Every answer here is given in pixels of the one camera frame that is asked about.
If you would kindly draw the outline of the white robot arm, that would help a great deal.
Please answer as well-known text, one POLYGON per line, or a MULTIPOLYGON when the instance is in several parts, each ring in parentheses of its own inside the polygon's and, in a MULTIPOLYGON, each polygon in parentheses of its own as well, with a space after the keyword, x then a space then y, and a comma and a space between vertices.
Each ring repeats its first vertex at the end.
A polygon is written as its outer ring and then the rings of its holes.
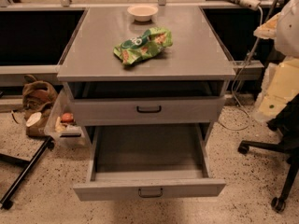
POLYGON ((278 14, 259 26, 254 35, 273 39, 276 51, 286 56, 283 62, 268 65, 262 91, 255 102, 253 117, 267 122, 299 93, 299 0, 290 0, 278 14))

